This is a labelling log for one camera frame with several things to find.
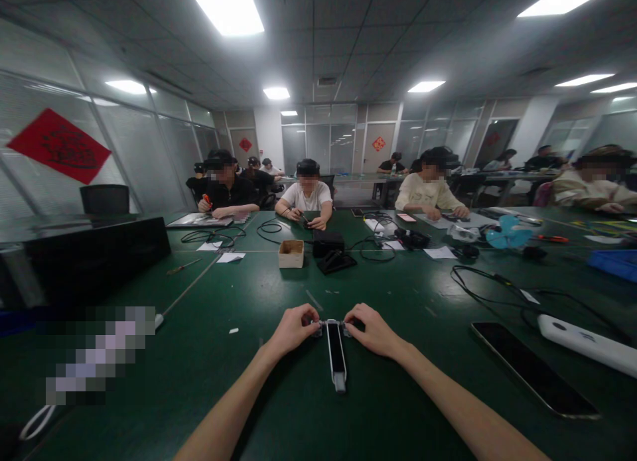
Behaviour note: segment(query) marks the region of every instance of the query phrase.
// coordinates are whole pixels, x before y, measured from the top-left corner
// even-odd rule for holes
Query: ceiling
[[[536,1],[255,0],[265,32],[243,38],[221,37],[195,0],[0,0],[0,13],[212,109],[268,104],[263,87],[278,85],[290,103],[572,100],[637,78],[637,0],[516,18]],[[617,76],[554,88],[597,72]],[[325,75],[337,85],[318,87]],[[421,80],[447,83],[408,95]]]

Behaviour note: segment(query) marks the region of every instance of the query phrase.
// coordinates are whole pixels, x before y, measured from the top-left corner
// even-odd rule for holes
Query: small cardboard box
[[[280,269],[303,268],[304,255],[305,255],[305,242],[283,241],[281,243],[281,247],[279,247],[279,268]]]

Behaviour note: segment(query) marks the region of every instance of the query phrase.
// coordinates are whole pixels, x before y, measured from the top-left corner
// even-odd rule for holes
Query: blue plastic fan
[[[521,247],[533,235],[530,230],[514,230],[520,221],[515,216],[502,216],[500,218],[500,228],[502,232],[490,230],[486,233],[486,240],[496,249],[507,249],[509,247]]]

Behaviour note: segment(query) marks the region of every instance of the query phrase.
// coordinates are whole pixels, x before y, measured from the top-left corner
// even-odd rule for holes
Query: white paper
[[[522,292],[522,294],[526,297],[526,299],[529,302],[533,302],[539,305],[539,302],[535,299],[533,295],[529,294],[527,291],[523,291],[522,289],[520,289],[520,292]]]
[[[217,249],[219,247],[221,247],[221,244],[223,244],[223,241],[219,241],[219,242],[204,242],[201,247],[199,247],[197,250],[210,250],[210,251],[217,251]]]
[[[604,237],[603,235],[585,235],[588,240],[599,243],[617,244],[622,241],[621,237]]]
[[[383,244],[383,250],[391,250],[392,248],[394,250],[405,250],[400,241],[385,242]]]
[[[441,247],[440,249],[423,249],[423,251],[427,252],[427,255],[432,259],[457,259],[455,255],[451,252],[447,246]]]
[[[245,257],[245,254],[238,254],[238,253],[234,253],[234,252],[226,252],[225,254],[223,254],[221,256],[221,258],[219,260],[217,260],[217,263],[228,263],[228,262],[234,262],[235,260],[241,260]]]

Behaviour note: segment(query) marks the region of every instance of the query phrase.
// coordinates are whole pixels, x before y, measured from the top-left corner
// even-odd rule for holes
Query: hand
[[[356,318],[365,324],[364,332],[352,325]],[[367,304],[354,305],[345,316],[345,326],[355,339],[377,355],[395,359],[405,344],[380,314]]]
[[[435,207],[422,206],[422,209],[425,215],[427,216],[427,219],[437,221],[438,219],[440,219],[440,217],[442,217],[440,214],[440,211],[436,209]]]
[[[294,208],[292,210],[289,210],[287,214],[285,214],[285,217],[287,217],[290,220],[293,220],[294,222],[298,222],[299,220],[301,220],[302,215],[303,215],[303,211],[301,209]]]
[[[466,206],[457,207],[453,211],[454,216],[458,216],[463,219],[469,217],[469,214],[471,213],[469,212],[469,209]]]
[[[322,217],[317,217],[313,221],[310,221],[310,224],[308,224],[308,226],[310,227],[310,229],[314,230],[325,230],[327,228],[327,221],[324,220]]]
[[[610,212],[611,214],[621,214],[624,211],[624,206],[617,204],[616,202],[607,202],[595,210]]]
[[[212,206],[206,202],[205,199],[201,199],[201,201],[199,201],[199,204],[197,204],[197,208],[199,209],[199,212],[208,212],[210,210]]]
[[[215,219],[223,219],[224,217],[228,217],[234,214],[234,208],[218,208],[212,211],[212,217]]]
[[[319,313],[310,304],[285,311],[274,335],[264,345],[274,360],[281,359],[319,329],[320,324],[310,324],[311,320],[318,322],[320,319]]]

